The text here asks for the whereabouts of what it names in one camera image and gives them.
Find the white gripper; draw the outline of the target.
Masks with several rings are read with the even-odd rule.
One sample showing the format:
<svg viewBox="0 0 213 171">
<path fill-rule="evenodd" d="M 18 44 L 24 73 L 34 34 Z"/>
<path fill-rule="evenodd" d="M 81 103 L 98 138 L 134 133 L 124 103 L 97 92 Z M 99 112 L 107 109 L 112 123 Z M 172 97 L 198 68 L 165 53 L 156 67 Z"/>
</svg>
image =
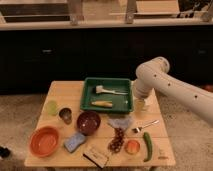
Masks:
<svg viewBox="0 0 213 171">
<path fill-rule="evenodd" d="M 151 88 L 147 87 L 146 85 L 133 85 L 133 94 L 136 98 L 134 100 L 134 111 L 141 112 L 145 107 L 145 100 L 150 96 Z"/>
</svg>

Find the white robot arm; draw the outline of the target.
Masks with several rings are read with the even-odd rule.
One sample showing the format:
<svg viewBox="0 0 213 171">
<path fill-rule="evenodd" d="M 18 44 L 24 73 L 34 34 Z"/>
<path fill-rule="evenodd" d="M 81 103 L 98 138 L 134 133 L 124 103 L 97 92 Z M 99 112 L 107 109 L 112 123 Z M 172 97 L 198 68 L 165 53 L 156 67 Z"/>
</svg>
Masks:
<svg viewBox="0 0 213 171">
<path fill-rule="evenodd" d="M 132 92 L 136 98 L 147 98 L 152 89 L 171 96 L 213 126 L 213 93 L 168 75 L 170 64 L 164 57 L 156 57 L 136 68 Z"/>
</svg>

